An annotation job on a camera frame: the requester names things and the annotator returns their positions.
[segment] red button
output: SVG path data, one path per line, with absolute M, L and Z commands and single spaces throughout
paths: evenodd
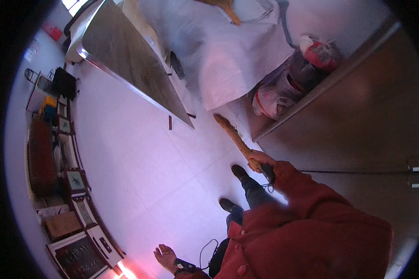
M 238 275 L 242 276 L 246 273 L 247 271 L 247 266 L 246 265 L 241 265 L 238 269 Z

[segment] tiled floor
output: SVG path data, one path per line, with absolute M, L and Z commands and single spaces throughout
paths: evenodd
M 195 130 L 174 120 L 169 131 L 166 113 L 86 62 L 70 72 L 81 78 L 73 118 L 91 196 L 127 253 L 125 265 L 138 278 L 173 278 L 152 254 L 159 243 L 199 265 L 201 248 L 212 238 L 226 238 L 228 213 L 218 199 L 227 197 L 249 208 L 230 170 L 234 163 L 247 169 L 240 151 L 175 73 L 177 93 L 186 110 L 197 116 L 192 120 Z M 241 121 L 245 117 L 233 112 L 240 111 L 238 101 L 215 111 L 237 126 L 249 147 L 260 149 Z M 263 175 L 247 171 L 267 183 Z M 212 243 L 204 250 L 202 265 L 214 247 Z

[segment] red coat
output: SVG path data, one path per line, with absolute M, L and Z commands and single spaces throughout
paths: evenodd
M 353 208 L 289 162 L 278 162 L 275 175 L 274 188 L 289 205 L 263 204 L 243 213 L 242 226 L 232 221 L 215 279 L 385 276 L 393 239 L 388 222 Z M 209 277 L 199 270 L 176 278 Z

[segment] black cable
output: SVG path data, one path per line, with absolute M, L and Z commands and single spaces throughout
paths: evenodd
M 217 248 L 219 248 L 219 242 L 217 241 L 217 239 L 214 239 L 214 238 L 211 239 L 205 246 L 203 246 L 202 250 L 200 250 L 200 256 L 199 256 L 199 266 L 200 266 L 201 270 L 205 270 L 210 266 L 210 262 L 208 262 L 208 266 L 205 267 L 205 268 L 202 268 L 202 252 L 203 252 L 203 249 L 205 249 L 205 247 L 207 247 L 208 244 L 211 243 L 211 241 L 213 241 L 213 240 L 217 243 L 216 248 L 214 248 L 213 256 L 214 256 L 214 254 L 216 254 Z
M 404 175 L 404 174 L 416 174 L 419 171 L 348 171 L 348 170 L 299 170 L 301 172 L 313 172 L 313 173 L 338 173 L 347 175 Z
M 261 185 L 261 187 L 266 189 L 269 194 L 271 194 L 275 191 L 275 188 L 273 188 L 273 184 L 271 184 L 271 183 L 263 184 L 263 185 Z

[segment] shoe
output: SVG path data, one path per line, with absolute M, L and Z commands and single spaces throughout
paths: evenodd
M 223 210 L 228 211 L 230 213 L 233 207 L 238 206 L 237 204 L 234 204 L 231 200 L 226 199 L 226 198 L 220 198 L 219 204 Z
M 241 167 L 241 166 L 239 166 L 239 165 L 233 165 L 233 166 L 231 167 L 231 171 L 233 172 L 233 174 L 234 174 L 237 178 L 239 178 L 239 180 L 240 180 L 240 178 L 241 178 L 242 176 L 248 176 L 247 172 L 243 169 L 243 167 Z

